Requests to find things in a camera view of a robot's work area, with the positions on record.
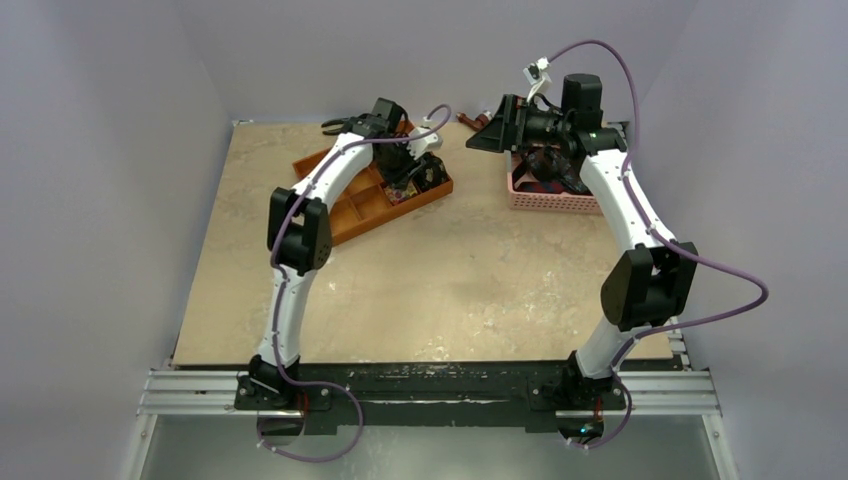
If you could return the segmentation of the colourful patterned tie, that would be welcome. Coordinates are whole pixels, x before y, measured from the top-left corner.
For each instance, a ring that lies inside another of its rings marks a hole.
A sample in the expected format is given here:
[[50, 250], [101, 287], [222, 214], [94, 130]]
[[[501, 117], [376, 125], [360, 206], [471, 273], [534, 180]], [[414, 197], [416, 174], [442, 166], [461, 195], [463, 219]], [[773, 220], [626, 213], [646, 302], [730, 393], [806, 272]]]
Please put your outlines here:
[[387, 185], [383, 191], [392, 206], [402, 204], [419, 194], [418, 188], [412, 181], [403, 188]]

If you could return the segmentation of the pink plastic basket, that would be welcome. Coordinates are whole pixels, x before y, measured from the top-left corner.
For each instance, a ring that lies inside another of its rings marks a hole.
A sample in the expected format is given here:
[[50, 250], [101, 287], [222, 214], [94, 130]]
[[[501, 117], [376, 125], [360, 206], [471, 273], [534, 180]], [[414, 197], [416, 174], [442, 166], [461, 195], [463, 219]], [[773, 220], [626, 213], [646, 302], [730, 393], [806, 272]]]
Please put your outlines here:
[[550, 194], [519, 191], [514, 187], [513, 173], [518, 169], [520, 158], [506, 154], [507, 206], [512, 210], [549, 213], [601, 215], [601, 208], [592, 196], [572, 195], [567, 192]]

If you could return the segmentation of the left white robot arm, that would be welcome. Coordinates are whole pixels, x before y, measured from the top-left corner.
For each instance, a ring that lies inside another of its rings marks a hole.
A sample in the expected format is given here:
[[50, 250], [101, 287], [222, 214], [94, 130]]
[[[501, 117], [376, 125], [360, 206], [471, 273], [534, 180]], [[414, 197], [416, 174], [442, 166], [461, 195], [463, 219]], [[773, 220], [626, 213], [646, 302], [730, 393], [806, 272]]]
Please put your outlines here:
[[416, 174], [441, 146], [439, 128], [431, 115], [409, 128], [397, 103], [379, 99], [371, 111], [343, 120], [333, 146], [294, 186], [274, 190], [268, 221], [272, 303], [262, 341], [238, 380], [238, 407], [256, 402], [284, 409], [295, 402], [306, 385], [297, 370], [307, 300], [333, 247], [332, 207], [378, 155], [398, 166], [402, 177]]

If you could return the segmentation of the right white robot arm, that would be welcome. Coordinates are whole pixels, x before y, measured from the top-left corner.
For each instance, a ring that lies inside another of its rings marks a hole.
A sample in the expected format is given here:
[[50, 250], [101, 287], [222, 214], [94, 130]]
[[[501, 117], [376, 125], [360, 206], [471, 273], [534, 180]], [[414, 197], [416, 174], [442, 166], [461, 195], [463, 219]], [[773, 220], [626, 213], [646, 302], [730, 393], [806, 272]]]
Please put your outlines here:
[[503, 96], [493, 119], [465, 143], [487, 152], [551, 147], [578, 168], [613, 232], [620, 257], [600, 291], [602, 320], [569, 358], [561, 392], [576, 407], [596, 399], [640, 334], [664, 326], [684, 309], [696, 263], [693, 243], [680, 243], [652, 217], [625, 164], [622, 134], [603, 124], [602, 82], [592, 74], [563, 80], [557, 107], [535, 97]]

